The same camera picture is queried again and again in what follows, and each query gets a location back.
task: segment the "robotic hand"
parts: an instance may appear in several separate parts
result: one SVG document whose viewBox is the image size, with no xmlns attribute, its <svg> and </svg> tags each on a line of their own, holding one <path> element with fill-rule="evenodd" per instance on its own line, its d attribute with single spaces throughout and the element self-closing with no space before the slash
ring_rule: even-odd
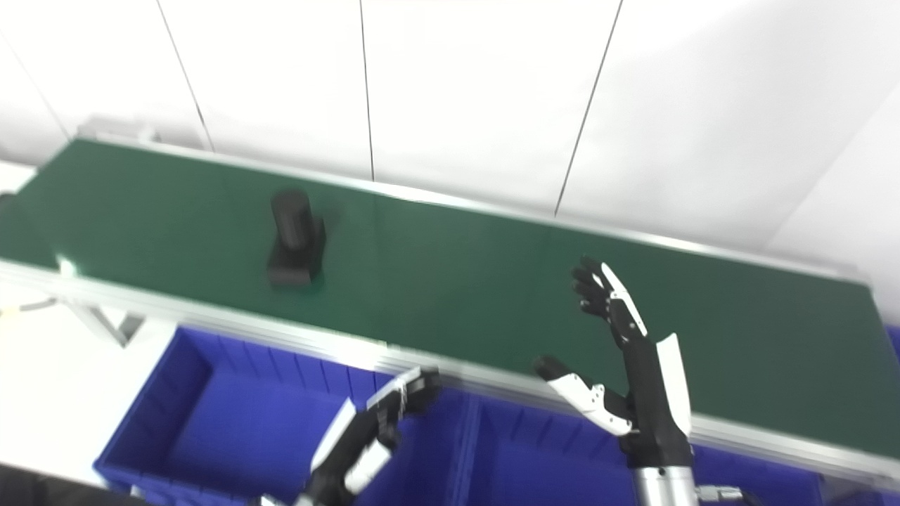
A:
<svg viewBox="0 0 900 506">
<path fill-rule="evenodd" d="M 623 397 L 592 384 L 554 357 L 536 372 L 586 418 L 619 438 L 645 506 L 696 505 L 690 435 L 690 399 L 675 334 L 656 343 L 628 290 L 612 269 L 582 258 L 572 271 L 581 309 L 603 319 L 625 360 L 630 393 Z"/>
<path fill-rule="evenodd" d="M 401 442 L 398 422 L 420 414 L 440 393 L 436 369 L 415 367 L 369 398 L 363 411 L 347 399 L 319 442 L 311 475 L 294 506 L 349 506 L 388 463 Z M 259 506 L 283 506 L 263 496 Z"/>
</svg>

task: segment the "black block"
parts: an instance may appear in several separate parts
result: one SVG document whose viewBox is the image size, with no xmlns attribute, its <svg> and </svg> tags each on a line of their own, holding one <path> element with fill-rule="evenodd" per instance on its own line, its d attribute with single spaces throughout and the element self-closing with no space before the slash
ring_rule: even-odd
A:
<svg viewBox="0 0 900 506">
<path fill-rule="evenodd" d="M 272 197 L 278 230 L 267 273 L 275 285 L 307 285 L 322 267 L 325 223 L 313 216 L 302 190 L 284 190 Z"/>
</svg>

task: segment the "black cylinder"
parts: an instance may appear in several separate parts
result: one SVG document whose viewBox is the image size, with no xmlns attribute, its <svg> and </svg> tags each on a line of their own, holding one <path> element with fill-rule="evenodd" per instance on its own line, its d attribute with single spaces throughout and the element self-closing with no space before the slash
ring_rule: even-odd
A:
<svg viewBox="0 0 900 506">
<path fill-rule="evenodd" d="M 301 250 L 315 241 L 310 198 L 302 190 L 283 190 L 272 197 L 272 214 L 282 244 Z"/>
</svg>

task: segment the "cable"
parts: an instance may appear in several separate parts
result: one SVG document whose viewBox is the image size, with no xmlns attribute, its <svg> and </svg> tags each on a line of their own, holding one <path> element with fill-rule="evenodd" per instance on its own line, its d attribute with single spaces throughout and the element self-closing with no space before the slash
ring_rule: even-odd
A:
<svg viewBox="0 0 900 506">
<path fill-rule="evenodd" d="M 54 297 L 50 297 L 46 301 L 40 301 L 39 303 L 28 303 L 22 304 L 21 306 L 10 306 L 0 308 L 0 317 L 10 316 L 19 312 L 28 312 L 28 311 L 37 311 L 41 309 L 47 309 L 56 305 L 57 299 Z"/>
</svg>

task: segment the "blue plastic bin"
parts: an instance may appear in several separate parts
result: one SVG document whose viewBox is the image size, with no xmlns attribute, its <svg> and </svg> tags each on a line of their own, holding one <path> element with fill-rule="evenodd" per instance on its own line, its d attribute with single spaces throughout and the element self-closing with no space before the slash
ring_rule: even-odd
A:
<svg viewBox="0 0 900 506">
<path fill-rule="evenodd" d="M 159 505 L 292 501 L 344 399 L 362 404 L 389 379 L 179 329 L 95 467 Z M 445 389 L 400 429 L 399 451 L 357 505 L 635 504 L 616 440 L 581 417 Z M 767 506 L 821 506 L 807 471 L 698 447 L 695 472 Z"/>
<path fill-rule="evenodd" d="M 179 329 L 94 467 L 155 504 L 245 506 L 263 493 L 293 501 L 341 403 L 365 403 L 388 380 Z M 401 450 L 359 504 L 443 500 L 435 482 L 451 474 L 461 397 L 445 392 L 427 416 L 404 421 Z"/>
<path fill-rule="evenodd" d="M 886 329 L 887 336 L 891 339 L 891 344 L 894 345 L 894 353 L 900 359 L 900 327 L 887 326 Z"/>
<path fill-rule="evenodd" d="M 877 491 L 857 492 L 832 502 L 832 506 L 900 506 L 900 495 Z"/>
</svg>

